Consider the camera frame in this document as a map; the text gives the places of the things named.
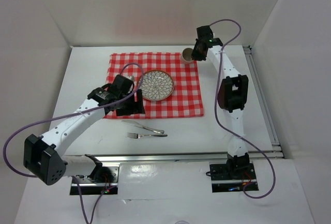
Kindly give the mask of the beige paper cup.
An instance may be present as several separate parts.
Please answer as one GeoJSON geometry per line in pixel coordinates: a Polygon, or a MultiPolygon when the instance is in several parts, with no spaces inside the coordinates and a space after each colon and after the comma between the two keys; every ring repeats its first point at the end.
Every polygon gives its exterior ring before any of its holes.
{"type": "Polygon", "coordinates": [[[183,64],[191,64],[194,62],[194,60],[192,59],[192,52],[193,49],[192,48],[185,48],[183,49],[181,55],[180,55],[180,61],[183,64]]]}

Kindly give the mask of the silver fork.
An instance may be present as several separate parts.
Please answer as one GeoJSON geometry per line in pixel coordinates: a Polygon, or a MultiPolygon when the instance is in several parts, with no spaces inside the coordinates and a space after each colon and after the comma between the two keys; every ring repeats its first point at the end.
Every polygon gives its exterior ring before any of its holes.
{"type": "Polygon", "coordinates": [[[144,138],[144,137],[160,137],[160,138],[164,138],[167,137],[167,134],[159,134],[159,133],[155,133],[155,134],[138,134],[138,133],[127,133],[127,137],[131,138],[131,139],[140,139],[140,138],[144,138]]]}

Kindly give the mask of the patterned ceramic plate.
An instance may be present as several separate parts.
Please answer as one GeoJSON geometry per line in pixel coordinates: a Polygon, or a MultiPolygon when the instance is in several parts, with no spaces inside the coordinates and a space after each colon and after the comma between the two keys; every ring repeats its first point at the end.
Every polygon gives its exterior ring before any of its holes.
{"type": "Polygon", "coordinates": [[[169,73],[155,69],[144,73],[140,89],[143,99],[161,101],[173,93],[174,87],[174,80],[169,73]]]}

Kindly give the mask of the red white checkered cloth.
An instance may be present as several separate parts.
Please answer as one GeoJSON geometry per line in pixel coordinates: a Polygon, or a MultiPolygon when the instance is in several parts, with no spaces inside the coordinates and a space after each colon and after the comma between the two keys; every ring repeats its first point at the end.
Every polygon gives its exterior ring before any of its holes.
{"type": "Polygon", "coordinates": [[[200,90],[198,65],[184,64],[179,52],[131,52],[110,55],[106,82],[113,82],[115,76],[129,63],[138,63],[144,72],[162,70],[174,80],[172,94],[161,101],[143,100],[145,114],[117,116],[111,112],[108,119],[156,119],[200,117],[204,115],[200,90]]]}

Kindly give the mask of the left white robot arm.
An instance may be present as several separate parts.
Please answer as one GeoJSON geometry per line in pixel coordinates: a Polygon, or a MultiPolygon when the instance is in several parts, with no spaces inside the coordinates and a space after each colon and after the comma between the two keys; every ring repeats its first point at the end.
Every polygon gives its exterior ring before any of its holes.
{"type": "Polygon", "coordinates": [[[114,111],[117,116],[143,114],[142,91],[136,93],[134,77],[117,75],[112,83],[94,89],[75,111],[75,116],[40,136],[30,135],[24,142],[24,166],[46,185],[64,176],[81,175],[90,182],[108,173],[92,155],[66,156],[68,147],[92,124],[114,111]]]}

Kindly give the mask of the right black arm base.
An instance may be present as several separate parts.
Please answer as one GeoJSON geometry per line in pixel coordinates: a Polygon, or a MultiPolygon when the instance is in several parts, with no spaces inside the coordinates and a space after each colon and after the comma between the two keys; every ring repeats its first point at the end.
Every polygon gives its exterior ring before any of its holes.
{"type": "Polygon", "coordinates": [[[253,163],[242,168],[232,168],[230,162],[209,165],[206,176],[211,180],[212,193],[258,191],[259,186],[253,163]]]}

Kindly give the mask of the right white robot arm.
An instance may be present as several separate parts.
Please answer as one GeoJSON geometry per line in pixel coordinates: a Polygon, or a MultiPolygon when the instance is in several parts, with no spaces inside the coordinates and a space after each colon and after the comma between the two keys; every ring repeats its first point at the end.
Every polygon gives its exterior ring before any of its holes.
{"type": "Polygon", "coordinates": [[[219,73],[216,108],[222,110],[226,121],[225,129],[232,134],[225,171],[230,178],[238,178],[250,164],[248,149],[242,140],[249,79],[234,67],[224,51],[223,43],[214,37],[209,25],[197,28],[197,39],[191,58],[194,61],[209,60],[219,73]]]}

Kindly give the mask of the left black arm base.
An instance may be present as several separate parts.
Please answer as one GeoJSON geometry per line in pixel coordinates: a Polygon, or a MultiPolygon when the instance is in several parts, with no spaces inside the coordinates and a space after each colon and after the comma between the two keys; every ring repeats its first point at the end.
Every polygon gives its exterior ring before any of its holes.
{"type": "Polygon", "coordinates": [[[119,165],[110,164],[91,175],[76,175],[82,195],[118,194],[119,165]]]}

